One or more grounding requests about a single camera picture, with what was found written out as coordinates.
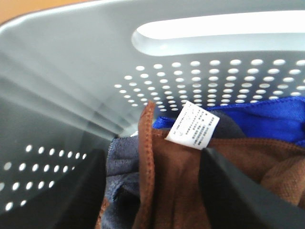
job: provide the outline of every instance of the orange background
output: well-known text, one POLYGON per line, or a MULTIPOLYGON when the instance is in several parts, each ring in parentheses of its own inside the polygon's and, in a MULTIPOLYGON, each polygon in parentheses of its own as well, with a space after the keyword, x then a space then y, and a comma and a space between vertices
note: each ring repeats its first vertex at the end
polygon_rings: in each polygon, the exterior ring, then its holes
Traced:
POLYGON ((0 23, 16 16, 87 0, 0 0, 0 23))

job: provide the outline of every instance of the perforated basket wall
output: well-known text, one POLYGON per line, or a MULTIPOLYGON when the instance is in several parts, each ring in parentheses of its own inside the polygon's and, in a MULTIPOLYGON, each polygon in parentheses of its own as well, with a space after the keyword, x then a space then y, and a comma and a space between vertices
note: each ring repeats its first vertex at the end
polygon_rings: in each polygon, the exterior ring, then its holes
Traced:
MULTIPOLYGON (((139 26, 304 9, 302 0, 102 0, 3 24, 0 213, 51 188, 93 148, 107 151, 114 137, 136 131, 148 100, 157 103, 155 116, 175 117, 186 100, 207 107, 305 94, 305 42, 299 45, 305 41, 303 33, 278 35, 276 41, 268 34, 214 36, 202 43, 216 47, 230 41, 229 46, 215 52, 148 55, 136 48, 139 26), (294 38, 297 45, 289 45, 294 38), (241 50, 242 41, 249 42, 249 49, 241 50), (270 49, 253 48, 264 41, 270 49)), ((188 49, 189 41, 176 47, 188 49)))

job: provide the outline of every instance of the care label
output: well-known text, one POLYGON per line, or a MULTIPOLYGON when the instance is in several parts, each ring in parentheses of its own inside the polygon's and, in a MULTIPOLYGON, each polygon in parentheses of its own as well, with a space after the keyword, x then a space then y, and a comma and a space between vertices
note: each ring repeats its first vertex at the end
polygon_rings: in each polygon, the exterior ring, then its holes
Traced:
POLYGON ((218 121, 219 117, 187 101, 165 139, 201 150, 209 144, 218 121))

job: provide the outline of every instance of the brown fabric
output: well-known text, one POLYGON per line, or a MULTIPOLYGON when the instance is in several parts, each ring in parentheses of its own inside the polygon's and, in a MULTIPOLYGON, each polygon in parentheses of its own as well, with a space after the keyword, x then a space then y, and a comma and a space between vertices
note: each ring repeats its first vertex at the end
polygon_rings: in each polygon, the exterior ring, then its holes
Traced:
MULTIPOLYGON (((198 188, 200 151, 164 140, 168 132, 151 127, 153 110, 149 102, 139 122, 141 206, 133 229, 209 229, 198 188)), ((303 148, 259 138, 212 139, 208 147, 281 198, 304 207, 303 148)))
POLYGON ((95 229, 102 229, 102 216, 108 206, 109 206, 109 202, 106 198, 104 198, 99 216, 98 216, 96 224, 95 224, 95 229))

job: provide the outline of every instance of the gray plastic laundry basket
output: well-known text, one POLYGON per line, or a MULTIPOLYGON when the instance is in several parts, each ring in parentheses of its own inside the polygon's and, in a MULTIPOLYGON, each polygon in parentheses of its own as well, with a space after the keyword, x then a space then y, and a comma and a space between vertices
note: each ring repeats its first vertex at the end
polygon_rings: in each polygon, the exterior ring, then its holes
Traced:
POLYGON ((134 133, 148 100, 156 116, 175 117, 186 100, 207 107, 304 95, 304 32, 155 39, 137 31, 153 21, 281 10, 305 10, 305 2, 101 0, 1 25, 0 214, 51 188, 92 149, 134 133))

